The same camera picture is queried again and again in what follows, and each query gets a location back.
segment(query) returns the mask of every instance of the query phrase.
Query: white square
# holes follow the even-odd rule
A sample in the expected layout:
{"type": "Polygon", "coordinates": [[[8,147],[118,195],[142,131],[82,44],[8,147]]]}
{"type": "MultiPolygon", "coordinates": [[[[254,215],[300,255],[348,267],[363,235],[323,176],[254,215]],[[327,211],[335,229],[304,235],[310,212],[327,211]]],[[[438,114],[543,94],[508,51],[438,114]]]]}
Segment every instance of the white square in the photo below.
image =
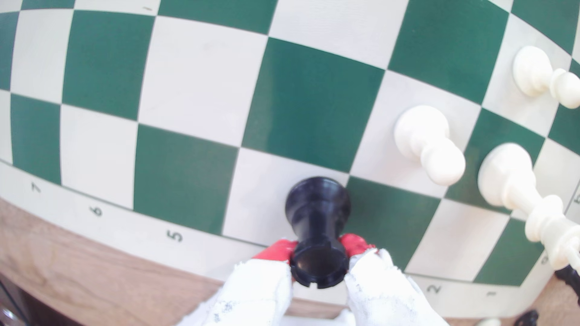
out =
{"type": "Polygon", "coordinates": [[[490,0],[490,2],[507,12],[512,11],[513,0],[490,0]]]}
{"type": "Polygon", "coordinates": [[[135,121],[62,105],[63,186],[132,209],[137,126],[135,121]]]}
{"type": "Polygon", "coordinates": [[[447,187],[435,184],[420,163],[405,158],[395,145],[399,116],[417,105],[439,109],[449,122],[451,140],[463,151],[481,107],[460,96],[410,77],[386,71],[350,174],[415,193],[442,198],[447,187]]]}
{"type": "Polygon", "coordinates": [[[0,12],[17,12],[22,7],[22,0],[0,1],[0,12]]]}
{"type": "MultiPolygon", "coordinates": [[[[546,139],[534,165],[534,174],[540,195],[558,195],[564,202],[564,209],[570,203],[566,215],[580,223],[580,204],[573,201],[580,182],[580,155],[552,139],[546,139]]],[[[526,220],[527,215],[517,209],[512,212],[512,217],[526,220]]]]}
{"type": "Polygon", "coordinates": [[[74,9],[155,16],[161,0],[76,0],[74,9]]]}
{"type": "Polygon", "coordinates": [[[572,59],[576,60],[576,62],[580,62],[580,17],[578,19],[578,25],[576,26],[576,37],[574,38],[572,59]]]}
{"type": "Polygon", "coordinates": [[[269,36],[386,69],[408,0],[279,0],[269,36]]]}
{"type": "Polygon", "coordinates": [[[61,103],[72,9],[23,10],[16,26],[13,93],[61,103]]]}
{"type": "Polygon", "coordinates": [[[240,146],[268,37],[158,16],[139,122],[240,146]]]}
{"type": "Polygon", "coordinates": [[[271,245],[296,235],[286,220],[288,192],[299,181],[325,176],[346,185],[349,175],[268,153],[241,148],[231,183],[223,235],[271,245]]]}
{"type": "Polygon", "coordinates": [[[443,199],[406,273],[473,281],[509,216],[443,199]]]}
{"type": "Polygon", "coordinates": [[[522,93],[513,79],[513,59],[526,45],[544,50],[554,69],[568,70],[571,57],[522,19],[510,14],[507,23],[482,106],[545,137],[556,116],[558,101],[550,95],[550,92],[538,97],[522,93]]]}
{"type": "Polygon", "coordinates": [[[0,160],[12,164],[12,123],[10,92],[0,89],[0,160]]]}

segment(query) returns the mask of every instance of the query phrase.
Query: number 5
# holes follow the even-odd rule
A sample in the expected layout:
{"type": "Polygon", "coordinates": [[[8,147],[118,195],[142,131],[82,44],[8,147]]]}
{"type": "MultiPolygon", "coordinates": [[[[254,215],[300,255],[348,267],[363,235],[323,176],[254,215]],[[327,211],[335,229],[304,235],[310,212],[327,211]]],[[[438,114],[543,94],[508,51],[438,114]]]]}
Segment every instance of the number 5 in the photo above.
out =
{"type": "Polygon", "coordinates": [[[183,240],[182,235],[177,232],[171,233],[171,231],[167,230],[167,236],[173,240],[177,240],[177,242],[181,242],[183,240]]]}

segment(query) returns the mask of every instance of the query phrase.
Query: red rubber tip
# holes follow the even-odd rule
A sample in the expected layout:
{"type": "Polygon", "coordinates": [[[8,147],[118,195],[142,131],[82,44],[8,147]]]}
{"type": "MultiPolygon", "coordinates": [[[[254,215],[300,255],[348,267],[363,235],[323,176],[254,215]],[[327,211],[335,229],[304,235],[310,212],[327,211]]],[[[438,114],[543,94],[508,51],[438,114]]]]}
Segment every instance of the red rubber tip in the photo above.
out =
{"type": "Polygon", "coordinates": [[[347,233],[341,236],[338,240],[345,246],[346,255],[350,258],[354,255],[365,252],[367,249],[376,248],[374,244],[367,244],[361,236],[357,236],[354,233],[347,233]]]}
{"type": "Polygon", "coordinates": [[[296,248],[296,245],[298,245],[298,241],[280,239],[252,258],[278,260],[280,262],[284,262],[286,260],[290,261],[290,256],[292,255],[294,248],[296,248]]]}

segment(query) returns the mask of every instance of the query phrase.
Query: number 2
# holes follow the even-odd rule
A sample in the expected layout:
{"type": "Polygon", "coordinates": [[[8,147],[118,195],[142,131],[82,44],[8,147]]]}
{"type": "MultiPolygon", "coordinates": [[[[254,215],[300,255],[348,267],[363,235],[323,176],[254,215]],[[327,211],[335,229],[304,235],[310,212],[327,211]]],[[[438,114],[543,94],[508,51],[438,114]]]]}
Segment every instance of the number 2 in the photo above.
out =
{"type": "Polygon", "coordinates": [[[439,293],[439,291],[441,291],[441,286],[436,287],[435,285],[430,285],[427,288],[427,292],[431,292],[431,290],[433,290],[435,292],[435,294],[439,293]]]}

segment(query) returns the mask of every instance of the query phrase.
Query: chess piece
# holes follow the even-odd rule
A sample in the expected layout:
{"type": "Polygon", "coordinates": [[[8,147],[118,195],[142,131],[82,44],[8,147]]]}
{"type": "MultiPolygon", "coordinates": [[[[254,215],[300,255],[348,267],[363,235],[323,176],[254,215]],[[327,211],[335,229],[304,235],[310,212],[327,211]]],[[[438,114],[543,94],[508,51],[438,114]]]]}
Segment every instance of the chess piece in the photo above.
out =
{"type": "Polygon", "coordinates": [[[525,46],[513,61],[513,78],[528,96],[539,96],[548,89],[552,96],[567,108],[580,106],[580,79],[562,68],[552,69],[543,50],[525,46]]]}
{"type": "Polygon", "coordinates": [[[348,191],[332,179],[309,178],[290,190],[286,217],[298,236],[290,268],[298,283],[323,289],[343,280],[349,258],[338,236],[349,215],[348,191]]]}
{"type": "Polygon", "coordinates": [[[521,315],[520,318],[513,323],[513,326],[538,326],[538,319],[540,318],[537,310],[530,310],[521,315]]]}
{"type": "Polygon", "coordinates": [[[502,322],[497,318],[486,318],[477,323],[476,326],[502,326],[502,322]]]}
{"type": "Polygon", "coordinates": [[[568,264],[580,269],[580,225],[564,216],[560,197],[540,196],[525,149],[514,143],[493,149],[481,163],[477,185],[490,205],[519,208],[528,215],[525,236],[544,245],[555,270],[568,264]]]}
{"type": "Polygon", "coordinates": [[[405,111],[394,137],[401,154],[419,161],[433,182],[449,186],[463,176],[465,157],[449,139],[449,123],[438,109],[421,105],[405,111]]]}
{"type": "Polygon", "coordinates": [[[577,303],[578,306],[580,306],[580,276],[578,275],[578,272],[575,271],[572,266],[568,265],[563,269],[557,270],[554,274],[576,292],[576,295],[578,296],[577,303]]]}

